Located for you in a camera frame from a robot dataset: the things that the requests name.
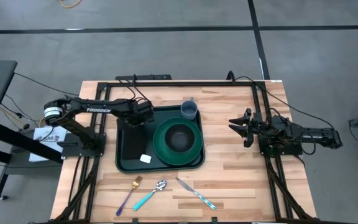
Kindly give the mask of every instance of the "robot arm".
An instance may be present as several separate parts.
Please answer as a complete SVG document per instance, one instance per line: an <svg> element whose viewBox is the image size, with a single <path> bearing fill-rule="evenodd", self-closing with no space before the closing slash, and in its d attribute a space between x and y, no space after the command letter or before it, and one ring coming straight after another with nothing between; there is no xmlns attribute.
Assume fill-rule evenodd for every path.
<svg viewBox="0 0 358 224"><path fill-rule="evenodd" d="M80 113L113 114L129 126L138 126L145 121L153 121L153 105L145 100L138 103L135 99L116 99L114 101L83 100L69 97L51 101L44 106L45 123L52 127L61 126L78 136L83 149L99 147L94 129L84 127L74 120Z"/></svg>
<svg viewBox="0 0 358 224"><path fill-rule="evenodd" d="M250 116L251 109L247 108L243 117L229 120L236 124L230 124L229 127L246 138L244 147L250 147L254 142L254 134L258 135L261 151L271 156L299 155L302 153L302 142L316 143L331 149L342 146L338 131L331 128L304 128L280 115L275 115L266 121L262 120L260 113L254 113L252 119Z"/></svg>
<svg viewBox="0 0 358 224"><path fill-rule="evenodd" d="M69 97L58 99L44 106L47 125L59 126L80 113L109 113L122 118L129 125L139 125L153 120L153 105L149 101L116 99L114 101L83 100Z"/></svg>

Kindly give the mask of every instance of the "black tray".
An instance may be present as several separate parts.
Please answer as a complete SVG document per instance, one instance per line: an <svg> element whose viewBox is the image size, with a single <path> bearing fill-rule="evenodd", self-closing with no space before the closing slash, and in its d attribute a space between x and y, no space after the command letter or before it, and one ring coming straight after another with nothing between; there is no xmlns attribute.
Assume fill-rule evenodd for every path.
<svg viewBox="0 0 358 224"><path fill-rule="evenodd" d="M153 147L153 135L157 127L164 121L170 118L180 117L180 105L179 106L158 106L154 108L154 121L146 122L144 125L146 134L146 154L151 156L150 164L141 162L139 159L122 159L122 152L125 149L123 146L125 135L125 129L122 128L122 123L117 120L117 144L116 144L116 166L123 173L135 173L135 172L152 172L152 171L163 171L163 170L180 170L180 169L195 169L201 166L205 160L204 141L201 147L200 154L191 163L182 166L173 166L166 164L158 158ZM201 116L200 112L197 112L196 118L192 121L203 135L201 128ZM135 136L130 136L131 141L136 141Z"/></svg>

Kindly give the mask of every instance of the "white sticker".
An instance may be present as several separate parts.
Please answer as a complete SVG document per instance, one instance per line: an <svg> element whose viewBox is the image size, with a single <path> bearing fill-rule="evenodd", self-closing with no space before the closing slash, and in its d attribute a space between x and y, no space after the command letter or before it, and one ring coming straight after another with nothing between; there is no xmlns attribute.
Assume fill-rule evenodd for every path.
<svg viewBox="0 0 358 224"><path fill-rule="evenodd" d="M142 154L142 156L140 157L140 161L145 162L147 164L149 164L151 160L152 157L145 154Z"/></svg>
<svg viewBox="0 0 358 224"><path fill-rule="evenodd" d="M49 112L44 113L45 117L48 117L50 115L60 115L60 112L59 111L49 111Z"/></svg>
<svg viewBox="0 0 358 224"><path fill-rule="evenodd" d="M47 113L49 111L60 111L60 112L62 112L63 110L61 108L59 108L59 107L51 107L51 108L45 109L44 113Z"/></svg>

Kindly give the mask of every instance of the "green plate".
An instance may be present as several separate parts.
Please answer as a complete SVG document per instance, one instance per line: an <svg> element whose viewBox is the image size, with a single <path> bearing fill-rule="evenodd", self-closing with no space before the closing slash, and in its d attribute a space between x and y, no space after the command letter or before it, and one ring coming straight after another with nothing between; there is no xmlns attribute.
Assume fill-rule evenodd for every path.
<svg viewBox="0 0 358 224"><path fill-rule="evenodd" d="M195 137L193 146L185 152L175 152L167 146L165 134L168 129L176 124L188 126ZM171 118L161 123L154 132L153 146L157 156L167 164L180 166L191 162L200 153L203 145L203 138L197 125L184 118Z"/></svg>

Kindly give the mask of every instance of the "black table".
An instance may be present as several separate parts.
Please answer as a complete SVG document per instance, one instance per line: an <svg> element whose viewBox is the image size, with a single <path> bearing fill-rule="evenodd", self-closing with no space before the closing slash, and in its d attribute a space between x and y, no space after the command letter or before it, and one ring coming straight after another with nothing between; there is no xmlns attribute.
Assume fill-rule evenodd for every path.
<svg viewBox="0 0 358 224"><path fill-rule="evenodd" d="M0 104L4 95L13 79L14 70L17 66L17 62L15 61L0 61ZM0 162L8 164L10 167L16 166L44 166L45 164L53 163L53 164L62 164L62 154L58 151L55 151L43 144L34 141L31 138L31 133L27 133L27 136L21 133L21 130L13 131L3 125L0 124L0 140L9 143L15 147L21 148L25 150L20 153L6 153L0 151ZM36 154L38 156L42 156L49 161L46 162L36 162L30 163L28 162L28 155L31 153ZM10 169L5 167L2 175L0 177L0 196L4 184L6 182L7 176L9 174L20 174L20 171L25 171L24 169Z"/></svg>

